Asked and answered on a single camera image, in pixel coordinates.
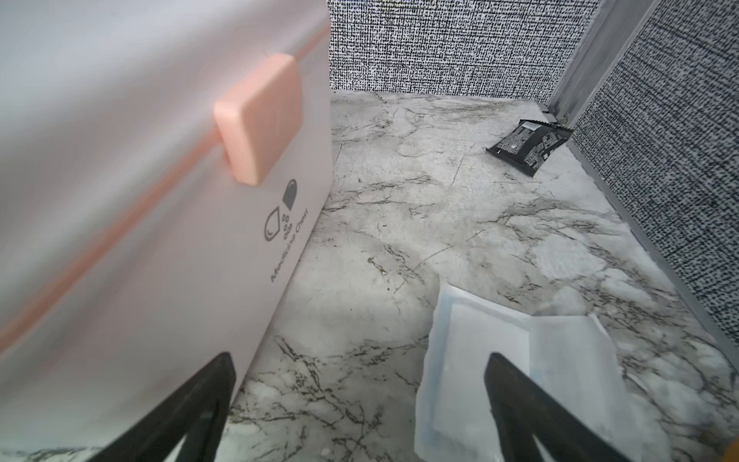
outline marble floor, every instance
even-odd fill
[[[596,313],[643,461],[717,460],[737,376],[567,147],[535,178],[485,152],[535,103],[335,92],[335,181],[236,398],[218,461],[417,461],[440,282],[529,314]],[[34,461],[84,461],[71,450]]]

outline black and white patterned wall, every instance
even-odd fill
[[[739,346],[739,2],[663,0],[574,140]]]
[[[328,0],[336,89],[546,103],[599,0]]]

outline gray metal frame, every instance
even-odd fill
[[[603,0],[588,33],[548,102],[567,126],[578,115],[621,59],[660,0]]]
[[[593,178],[598,188],[603,191],[608,202],[610,202],[616,212],[618,212],[621,218],[629,225],[631,233],[634,235],[636,240],[638,240],[641,246],[647,250],[657,266],[665,272],[667,278],[670,279],[672,285],[675,286],[675,290],[680,298],[683,299],[685,305],[687,305],[693,313],[693,316],[695,316],[698,322],[701,323],[706,332],[711,334],[716,340],[718,349],[723,353],[726,359],[729,360],[729,363],[734,367],[734,370],[739,370],[739,349],[734,346],[734,342],[732,342],[732,340],[716,325],[703,304],[695,298],[695,295],[692,294],[690,289],[685,285],[682,279],[680,279],[680,276],[677,275],[667,260],[665,260],[662,254],[660,254],[657,247],[652,244],[652,241],[649,240],[647,235],[641,229],[641,226],[631,217],[624,205],[621,204],[621,200],[619,200],[618,197],[610,190],[608,185],[601,178],[600,174],[598,174],[590,164],[590,161],[588,161],[588,159],[582,154],[580,148],[577,147],[572,140],[567,142],[567,147],[573,154],[575,154],[577,160],[582,164],[582,168],[584,168],[590,177]]]

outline corner trim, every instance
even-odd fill
[[[703,328],[713,336],[716,341],[716,346],[723,353],[726,359],[729,360],[729,363],[732,365],[734,370],[739,370],[739,348],[736,348],[736,346],[734,346],[734,342],[732,342],[732,340],[716,325],[703,304],[698,301],[682,279],[680,279],[680,276],[678,276],[678,274],[672,269],[672,266],[670,266],[667,260],[662,256],[656,245],[654,245],[647,237],[647,234],[644,233],[641,226],[633,219],[626,207],[624,207],[624,204],[621,203],[621,200],[613,193],[613,191],[610,190],[610,187],[606,182],[603,181],[603,178],[601,178],[600,174],[595,170],[593,164],[591,164],[590,161],[582,154],[580,148],[572,140],[569,140],[566,146],[572,151],[577,160],[580,161],[585,172],[593,178],[593,181],[596,182],[598,188],[603,191],[608,202],[610,202],[616,212],[618,212],[618,214],[621,215],[621,218],[629,225],[631,228],[631,234],[634,235],[636,240],[638,240],[641,246],[644,247],[657,266],[667,275],[667,278],[670,280],[672,285],[675,286],[675,291],[677,291],[685,305],[690,309],[693,316],[695,316]]]

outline black snack package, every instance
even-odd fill
[[[487,151],[533,177],[549,154],[564,144],[573,130],[538,120],[519,120],[518,127]]]

